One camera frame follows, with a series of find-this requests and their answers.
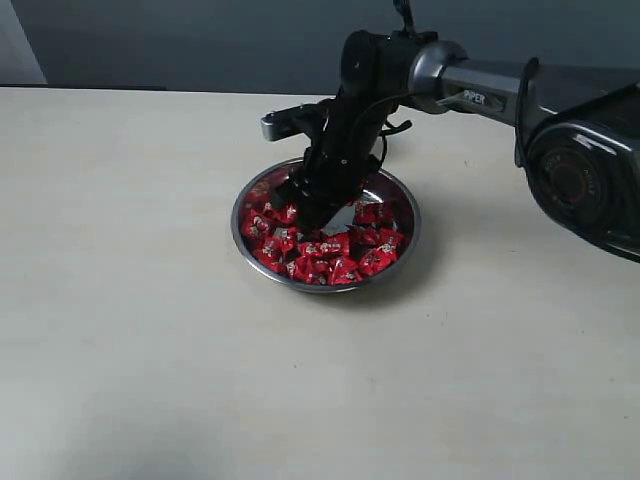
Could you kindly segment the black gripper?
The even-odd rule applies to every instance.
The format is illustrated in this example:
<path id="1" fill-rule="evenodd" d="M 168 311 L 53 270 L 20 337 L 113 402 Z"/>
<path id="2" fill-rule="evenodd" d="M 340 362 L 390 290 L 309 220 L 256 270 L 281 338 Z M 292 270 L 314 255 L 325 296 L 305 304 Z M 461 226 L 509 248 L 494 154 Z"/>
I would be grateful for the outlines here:
<path id="1" fill-rule="evenodd" d="M 357 195 L 372 171 L 369 156 L 395 100 L 339 94 L 320 107 L 321 118 L 304 124 L 311 144 L 302 165 L 270 191 L 275 209 L 298 205 L 304 234 L 323 229 Z"/>

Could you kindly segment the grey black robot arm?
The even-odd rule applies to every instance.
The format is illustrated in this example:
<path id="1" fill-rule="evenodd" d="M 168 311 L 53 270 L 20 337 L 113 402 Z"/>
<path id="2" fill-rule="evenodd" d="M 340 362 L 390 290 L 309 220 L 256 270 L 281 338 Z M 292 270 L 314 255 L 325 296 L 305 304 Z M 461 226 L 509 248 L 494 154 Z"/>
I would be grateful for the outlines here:
<path id="1" fill-rule="evenodd" d="M 639 74 L 470 59 L 434 32 L 364 30 L 346 40 L 337 94 L 267 114 L 264 136 L 309 138 L 302 163 L 274 189 L 314 230 L 381 167 L 378 138 L 398 107 L 475 114 L 511 126 L 514 161 L 538 206 L 591 245 L 639 258 Z"/>

